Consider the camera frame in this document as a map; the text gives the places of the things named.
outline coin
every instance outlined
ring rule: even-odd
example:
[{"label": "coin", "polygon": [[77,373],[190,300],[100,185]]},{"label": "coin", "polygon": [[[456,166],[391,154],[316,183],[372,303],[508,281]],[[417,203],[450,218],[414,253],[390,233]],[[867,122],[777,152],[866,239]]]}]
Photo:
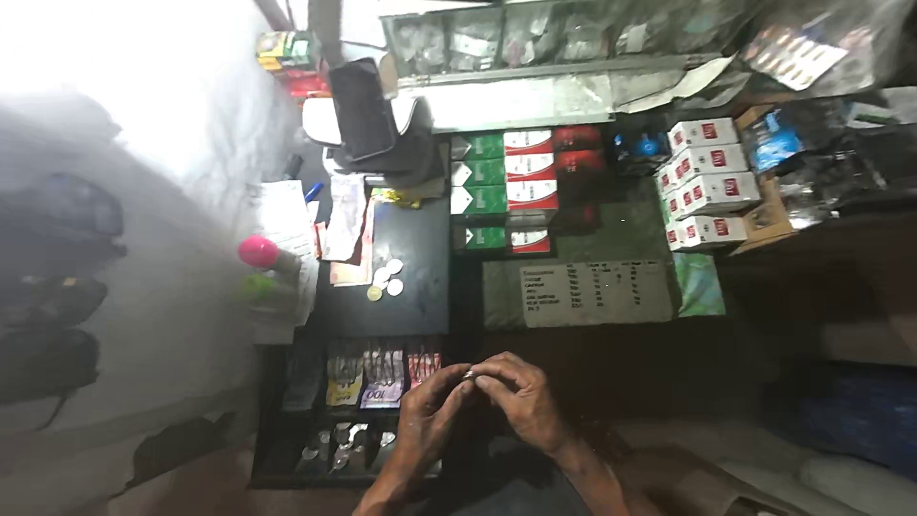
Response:
[{"label": "coin", "polygon": [[402,282],[402,280],[393,279],[392,281],[389,282],[389,288],[388,288],[389,295],[397,296],[402,293],[402,290],[404,290],[404,283]]},{"label": "coin", "polygon": [[376,271],[376,274],[372,275],[372,284],[378,286],[379,288],[384,288],[386,282],[389,281],[389,277],[392,274],[389,273],[389,270],[386,268],[379,269]]},{"label": "coin", "polygon": [[370,301],[378,301],[382,299],[382,289],[373,285],[366,291],[366,297],[368,297]]},{"label": "coin", "polygon": [[404,262],[397,258],[392,258],[385,265],[385,270],[389,271],[390,275],[396,275],[401,272],[402,267],[404,267]]}]

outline green cigarette pack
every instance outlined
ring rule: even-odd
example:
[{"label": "green cigarette pack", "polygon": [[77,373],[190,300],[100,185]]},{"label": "green cigarette pack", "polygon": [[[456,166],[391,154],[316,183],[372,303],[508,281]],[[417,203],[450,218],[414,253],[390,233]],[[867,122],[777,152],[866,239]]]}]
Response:
[{"label": "green cigarette pack", "polygon": [[506,247],[504,228],[465,228],[465,249],[503,249]]},{"label": "green cigarette pack", "polygon": [[503,133],[452,137],[450,155],[453,162],[493,160],[503,157]]},{"label": "green cigarette pack", "polygon": [[492,186],[505,183],[503,158],[452,163],[453,186]]},{"label": "green cigarette pack", "polygon": [[499,215],[509,211],[506,185],[453,186],[452,215]]}]

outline blue pen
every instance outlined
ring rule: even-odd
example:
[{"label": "blue pen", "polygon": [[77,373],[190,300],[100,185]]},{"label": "blue pen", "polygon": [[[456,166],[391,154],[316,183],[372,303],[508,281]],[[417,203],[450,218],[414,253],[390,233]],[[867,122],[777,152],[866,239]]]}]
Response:
[{"label": "blue pen", "polygon": [[322,189],[322,184],[315,183],[315,185],[312,188],[309,188],[309,191],[305,193],[305,196],[303,196],[305,198],[305,202],[309,202],[315,199],[315,196],[318,195],[318,192],[321,189]]}]

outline receipt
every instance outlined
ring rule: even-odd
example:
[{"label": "receipt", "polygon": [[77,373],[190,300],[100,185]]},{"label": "receipt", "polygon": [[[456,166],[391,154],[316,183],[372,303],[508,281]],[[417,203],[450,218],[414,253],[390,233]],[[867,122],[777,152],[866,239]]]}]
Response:
[{"label": "receipt", "polygon": [[363,174],[331,176],[331,219],[326,241],[322,242],[322,259],[345,262],[353,256],[354,246],[362,234],[366,212],[366,186]]}]

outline gold coin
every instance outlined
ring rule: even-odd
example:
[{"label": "gold coin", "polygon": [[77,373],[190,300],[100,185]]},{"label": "gold coin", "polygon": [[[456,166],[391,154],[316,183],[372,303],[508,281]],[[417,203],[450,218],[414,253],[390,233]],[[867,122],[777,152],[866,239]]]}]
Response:
[{"label": "gold coin", "polygon": [[378,301],[382,299],[382,289],[373,285],[366,291],[366,297],[368,297],[370,301]]}]

